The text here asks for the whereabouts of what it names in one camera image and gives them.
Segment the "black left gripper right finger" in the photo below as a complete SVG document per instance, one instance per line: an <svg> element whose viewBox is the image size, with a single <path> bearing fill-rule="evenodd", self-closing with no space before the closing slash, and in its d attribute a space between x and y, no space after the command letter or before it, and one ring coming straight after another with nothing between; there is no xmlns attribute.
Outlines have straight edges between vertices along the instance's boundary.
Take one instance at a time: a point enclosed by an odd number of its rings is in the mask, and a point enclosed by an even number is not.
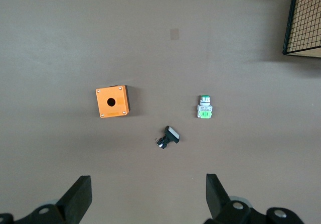
<svg viewBox="0 0 321 224"><path fill-rule="evenodd" d="M206 175L206 201L212 217L205 223L303 223L286 208L271 207L261 214L241 199L232 200L216 174Z"/></svg>

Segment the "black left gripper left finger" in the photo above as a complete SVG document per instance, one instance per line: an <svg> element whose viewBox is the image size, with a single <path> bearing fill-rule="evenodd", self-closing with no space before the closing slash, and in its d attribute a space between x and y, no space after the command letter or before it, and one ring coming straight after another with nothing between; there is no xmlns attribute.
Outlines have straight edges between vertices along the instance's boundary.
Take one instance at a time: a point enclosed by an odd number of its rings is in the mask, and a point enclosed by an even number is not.
<svg viewBox="0 0 321 224"><path fill-rule="evenodd" d="M80 223L91 203L91 177L80 176L57 203L42 205L19 220L2 213L1 223Z"/></svg>

